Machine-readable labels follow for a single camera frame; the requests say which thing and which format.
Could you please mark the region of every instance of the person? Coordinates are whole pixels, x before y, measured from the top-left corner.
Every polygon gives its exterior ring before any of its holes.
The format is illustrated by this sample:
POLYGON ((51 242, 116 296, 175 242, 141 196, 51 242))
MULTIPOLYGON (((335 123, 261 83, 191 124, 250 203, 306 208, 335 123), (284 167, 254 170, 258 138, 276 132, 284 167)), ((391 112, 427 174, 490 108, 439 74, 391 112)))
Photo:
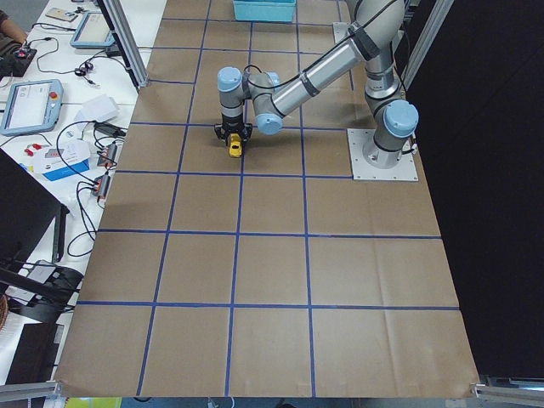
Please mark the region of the person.
POLYGON ((0 10, 0 57, 13 53, 25 41, 25 31, 0 10))

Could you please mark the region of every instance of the black monitor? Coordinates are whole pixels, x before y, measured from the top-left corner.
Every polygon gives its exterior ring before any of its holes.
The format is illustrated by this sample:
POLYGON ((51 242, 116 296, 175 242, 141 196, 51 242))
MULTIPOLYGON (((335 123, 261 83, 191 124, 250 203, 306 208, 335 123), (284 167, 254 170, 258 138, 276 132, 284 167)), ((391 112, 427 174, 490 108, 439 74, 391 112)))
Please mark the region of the black monitor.
POLYGON ((35 320, 55 321, 81 281, 79 272, 55 265, 43 284, 17 275, 52 223, 52 262, 62 258, 68 212, 66 206, 0 150, 0 293, 8 286, 36 293, 28 304, 12 299, 11 311, 35 320))

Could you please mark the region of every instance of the robotic arm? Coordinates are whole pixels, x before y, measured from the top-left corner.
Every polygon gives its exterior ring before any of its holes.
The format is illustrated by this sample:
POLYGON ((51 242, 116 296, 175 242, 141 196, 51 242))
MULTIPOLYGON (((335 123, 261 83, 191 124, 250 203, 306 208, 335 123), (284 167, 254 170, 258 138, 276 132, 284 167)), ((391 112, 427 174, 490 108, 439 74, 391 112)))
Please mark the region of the robotic arm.
POLYGON ((215 131, 241 156, 252 125, 243 121, 243 106, 253 102, 258 129, 278 133, 282 118, 365 61, 365 99, 377 122, 373 140, 364 147, 367 161, 380 168, 393 167, 402 147, 417 125, 417 110, 400 98, 400 82, 393 74, 391 42, 404 18, 403 0, 346 0, 353 23, 348 35, 297 76, 280 83, 274 72, 243 74, 234 67, 218 73, 223 121, 215 131))

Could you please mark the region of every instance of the black wall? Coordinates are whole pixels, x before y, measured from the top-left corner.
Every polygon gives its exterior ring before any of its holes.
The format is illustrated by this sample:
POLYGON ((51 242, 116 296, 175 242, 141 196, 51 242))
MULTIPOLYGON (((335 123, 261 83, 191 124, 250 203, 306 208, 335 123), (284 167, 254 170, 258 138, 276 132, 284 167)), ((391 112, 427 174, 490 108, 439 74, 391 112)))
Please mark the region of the black wall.
POLYGON ((408 100, 479 372, 544 377, 544 2, 454 2, 408 100))

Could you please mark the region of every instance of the person's arm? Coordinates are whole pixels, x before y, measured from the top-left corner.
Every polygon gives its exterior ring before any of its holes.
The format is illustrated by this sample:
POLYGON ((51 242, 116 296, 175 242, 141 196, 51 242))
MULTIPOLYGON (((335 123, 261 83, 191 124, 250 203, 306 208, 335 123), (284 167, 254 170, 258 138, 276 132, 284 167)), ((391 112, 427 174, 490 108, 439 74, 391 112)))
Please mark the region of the person's arm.
POLYGON ((6 37, 13 38, 17 43, 22 44, 26 41, 25 31, 10 18, 6 18, 0 23, 0 32, 6 37))

